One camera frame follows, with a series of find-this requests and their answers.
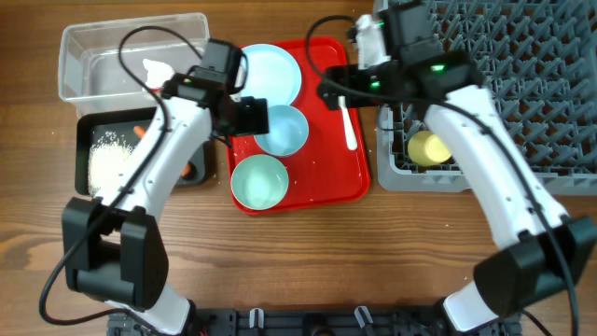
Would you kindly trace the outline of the white tissue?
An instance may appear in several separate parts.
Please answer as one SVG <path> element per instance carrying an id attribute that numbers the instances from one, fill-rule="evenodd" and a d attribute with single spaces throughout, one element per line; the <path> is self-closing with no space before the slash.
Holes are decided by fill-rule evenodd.
<path id="1" fill-rule="evenodd" d="M 143 59 L 143 66 L 147 71 L 146 85 L 151 90 L 159 90 L 174 75 L 174 69 L 167 63 Z"/>

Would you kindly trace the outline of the orange carrot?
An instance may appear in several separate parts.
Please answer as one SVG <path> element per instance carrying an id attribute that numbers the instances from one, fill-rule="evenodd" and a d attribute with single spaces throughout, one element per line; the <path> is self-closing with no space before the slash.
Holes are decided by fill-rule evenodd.
<path id="1" fill-rule="evenodd" d="M 142 126 L 134 126 L 133 132 L 139 139 L 142 139 L 146 134 L 146 129 Z M 190 163 L 187 163 L 181 173 L 181 177 L 184 179 L 189 179 L 191 177 L 191 175 L 192 175 L 192 166 Z"/>

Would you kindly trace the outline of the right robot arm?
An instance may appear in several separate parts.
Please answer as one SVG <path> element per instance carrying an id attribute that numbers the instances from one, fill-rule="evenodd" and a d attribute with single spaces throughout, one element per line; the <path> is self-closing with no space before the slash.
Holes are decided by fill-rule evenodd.
<path id="1" fill-rule="evenodd" d="M 538 181 L 478 67 L 466 52 L 442 48 L 423 3 L 395 4 L 350 24 L 357 61 L 319 70 L 319 97 L 331 110 L 414 107 L 465 176 L 497 246 L 470 283 L 438 303 L 438 333 L 466 334 L 565 292 L 578 334 L 576 284 L 596 246 L 593 221 L 571 218 Z"/>

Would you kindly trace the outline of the white rice pile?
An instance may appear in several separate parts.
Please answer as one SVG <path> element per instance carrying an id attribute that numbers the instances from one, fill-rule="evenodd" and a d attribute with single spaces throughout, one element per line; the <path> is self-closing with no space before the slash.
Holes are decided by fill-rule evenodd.
<path id="1" fill-rule="evenodd" d="M 118 180 L 118 171 L 131 156 L 134 146 L 123 134 L 112 131 L 101 133 L 90 147 L 88 160 L 88 192 L 94 196 L 101 187 Z"/>

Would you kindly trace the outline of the light blue bowl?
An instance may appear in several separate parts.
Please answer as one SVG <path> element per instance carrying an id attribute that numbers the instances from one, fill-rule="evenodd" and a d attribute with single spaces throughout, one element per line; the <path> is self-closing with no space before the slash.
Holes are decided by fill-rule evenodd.
<path id="1" fill-rule="evenodd" d="M 307 142 L 309 123 L 303 113 L 291 105 L 273 105 L 268 109 L 269 132 L 255 136 L 260 149 L 277 157 L 296 154 Z"/>

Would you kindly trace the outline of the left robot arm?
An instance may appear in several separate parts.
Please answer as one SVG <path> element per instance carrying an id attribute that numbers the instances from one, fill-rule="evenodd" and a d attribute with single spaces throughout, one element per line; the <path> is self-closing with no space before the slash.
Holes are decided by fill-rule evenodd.
<path id="1" fill-rule="evenodd" d="M 207 42 L 199 64 L 176 73 L 153 95 L 146 134 L 115 181 L 62 213 L 64 255 L 56 267 L 73 291 L 110 304 L 157 335 L 196 332 L 195 305 L 167 283 L 169 260 L 158 221 L 183 168 L 204 143 L 263 134 L 267 103 L 241 97 L 248 58 L 221 40 Z"/>

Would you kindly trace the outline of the light green bowl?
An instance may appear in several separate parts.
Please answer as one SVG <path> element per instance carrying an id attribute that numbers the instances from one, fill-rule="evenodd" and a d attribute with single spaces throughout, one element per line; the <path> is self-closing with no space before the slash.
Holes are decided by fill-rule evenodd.
<path id="1" fill-rule="evenodd" d="M 284 199 L 289 189 L 289 174 L 278 159 L 253 155 L 234 168 L 230 187 L 234 198 L 244 207 L 267 210 Z"/>

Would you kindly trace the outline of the light blue plate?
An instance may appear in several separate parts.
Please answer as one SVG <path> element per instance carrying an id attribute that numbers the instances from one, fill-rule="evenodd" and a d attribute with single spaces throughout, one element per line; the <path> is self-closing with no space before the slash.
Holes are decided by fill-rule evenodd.
<path id="1" fill-rule="evenodd" d="M 266 99 L 268 106 L 292 105 L 302 85 L 296 59 L 272 44 L 249 45 L 243 53 L 248 58 L 248 79 L 241 96 Z"/>

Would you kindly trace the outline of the yellow plastic cup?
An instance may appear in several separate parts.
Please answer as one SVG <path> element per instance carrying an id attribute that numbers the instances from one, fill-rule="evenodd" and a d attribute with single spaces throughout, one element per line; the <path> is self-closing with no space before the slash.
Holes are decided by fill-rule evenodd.
<path id="1" fill-rule="evenodd" d="M 449 149 L 430 131 L 413 135 L 408 141 L 407 151 L 410 159 L 420 166 L 438 165 L 451 158 Z"/>

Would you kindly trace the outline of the white plastic spoon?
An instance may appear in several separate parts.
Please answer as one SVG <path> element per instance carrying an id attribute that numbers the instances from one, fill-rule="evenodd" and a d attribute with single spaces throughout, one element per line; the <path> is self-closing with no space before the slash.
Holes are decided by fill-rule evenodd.
<path id="1" fill-rule="evenodd" d="M 340 96 L 338 98 L 338 105 L 340 108 L 343 127 L 344 127 L 344 137 L 346 141 L 346 146 L 349 150 L 355 151 L 357 150 L 358 144 L 355 137 L 354 127 L 350 118 L 349 110 L 346 106 L 346 99 L 344 96 Z"/>

